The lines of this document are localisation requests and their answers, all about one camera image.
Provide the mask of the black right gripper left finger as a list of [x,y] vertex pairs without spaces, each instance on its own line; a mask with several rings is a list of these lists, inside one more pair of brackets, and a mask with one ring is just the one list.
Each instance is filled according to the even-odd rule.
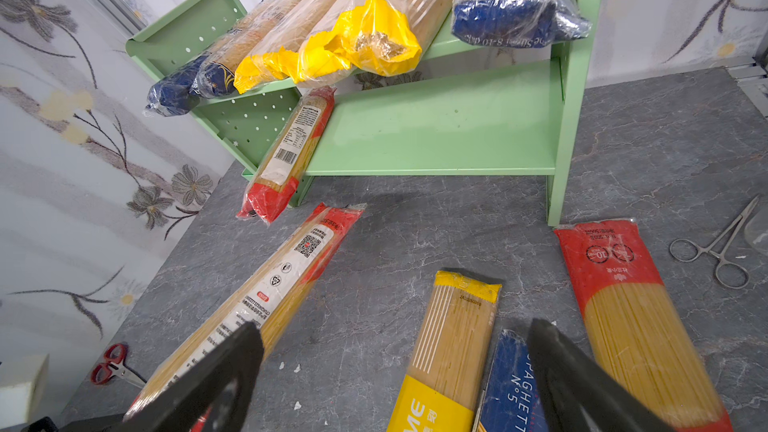
[[240,326],[117,431],[239,431],[248,415],[264,346],[252,322]]

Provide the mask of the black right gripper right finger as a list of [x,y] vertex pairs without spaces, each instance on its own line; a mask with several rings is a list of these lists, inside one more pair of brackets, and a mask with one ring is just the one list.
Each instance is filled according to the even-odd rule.
[[527,345],[551,431],[670,431],[552,323],[535,318]]

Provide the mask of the blue Barilla spaghetti box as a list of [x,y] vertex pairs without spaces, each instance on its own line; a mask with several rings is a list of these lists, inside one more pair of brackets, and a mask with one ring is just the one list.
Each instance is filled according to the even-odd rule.
[[503,329],[473,431],[548,430],[527,344],[513,330]]

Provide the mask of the red spaghetti bag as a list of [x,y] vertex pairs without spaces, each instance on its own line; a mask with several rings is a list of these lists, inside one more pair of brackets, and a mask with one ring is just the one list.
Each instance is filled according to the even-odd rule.
[[732,430],[636,223],[555,233],[597,363],[677,431]]
[[366,209],[319,204],[277,251],[194,331],[146,382],[125,413],[129,421],[244,326],[258,329],[261,344],[244,352],[256,372]]

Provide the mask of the yellow striped spaghetti bag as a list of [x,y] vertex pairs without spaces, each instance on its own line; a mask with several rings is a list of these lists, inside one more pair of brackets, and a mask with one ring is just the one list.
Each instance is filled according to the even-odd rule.
[[470,431],[502,286],[439,271],[389,431]]

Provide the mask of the red spaghetti bag under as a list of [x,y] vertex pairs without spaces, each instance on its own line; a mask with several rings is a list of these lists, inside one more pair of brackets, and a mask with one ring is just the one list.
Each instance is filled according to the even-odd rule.
[[294,108],[244,193],[236,217],[271,224],[296,194],[335,107],[336,89],[314,88]]

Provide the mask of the blue clear spaghetti bag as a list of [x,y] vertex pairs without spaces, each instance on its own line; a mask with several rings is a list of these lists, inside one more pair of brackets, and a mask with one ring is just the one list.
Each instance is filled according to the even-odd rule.
[[210,56],[226,48],[230,42],[242,35],[263,12],[277,0],[263,0],[203,52],[175,72],[156,82],[147,94],[144,113],[162,117],[181,116],[190,112],[200,101],[200,94],[194,85],[198,73]]

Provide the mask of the clear blue-end spaghetti bag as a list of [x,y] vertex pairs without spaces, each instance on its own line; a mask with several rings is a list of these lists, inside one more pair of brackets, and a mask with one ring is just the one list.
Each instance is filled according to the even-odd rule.
[[473,46],[545,48],[591,29],[576,0],[453,0],[451,32]]

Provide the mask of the blue brown spaghetti bag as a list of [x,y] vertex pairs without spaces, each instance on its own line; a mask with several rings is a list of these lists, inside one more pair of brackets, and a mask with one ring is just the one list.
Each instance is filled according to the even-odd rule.
[[200,69],[194,85],[201,97],[210,99],[235,92],[234,72],[248,53],[302,0],[277,0],[237,39],[212,55]]

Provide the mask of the green wooden two-tier shelf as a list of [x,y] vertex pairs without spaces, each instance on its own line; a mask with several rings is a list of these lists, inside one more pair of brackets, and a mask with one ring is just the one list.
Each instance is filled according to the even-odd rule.
[[[578,0],[596,28],[601,0]],[[245,15],[240,0],[185,0],[130,38],[127,54],[157,81]],[[547,223],[565,201],[593,38],[553,46],[549,62],[337,95],[306,172],[319,176],[543,176]],[[189,116],[250,180],[299,90],[290,80],[203,101]]]

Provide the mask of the steel surgical forceps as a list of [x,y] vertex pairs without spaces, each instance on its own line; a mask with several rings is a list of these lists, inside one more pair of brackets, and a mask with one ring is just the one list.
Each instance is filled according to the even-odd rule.
[[715,260],[712,276],[721,287],[730,290],[744,289],[750,283],[750,273],[744,266],[730,260],[727,253],[759,202],[759,195],[753,197],[709,244],[700,245],[687,238],[677,238],[669,244],[669,254],[681,263],[692,263],[700,257],[711,257]]

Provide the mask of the red handled scissors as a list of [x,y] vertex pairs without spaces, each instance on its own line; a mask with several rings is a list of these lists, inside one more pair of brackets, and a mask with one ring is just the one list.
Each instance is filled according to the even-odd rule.
[[110,380],[119,378],[142,389],[146,381],[126,364],[129,348],[124,343],[111,345],[102,355],[90,373],[90,381],[94,385],[106,385]]

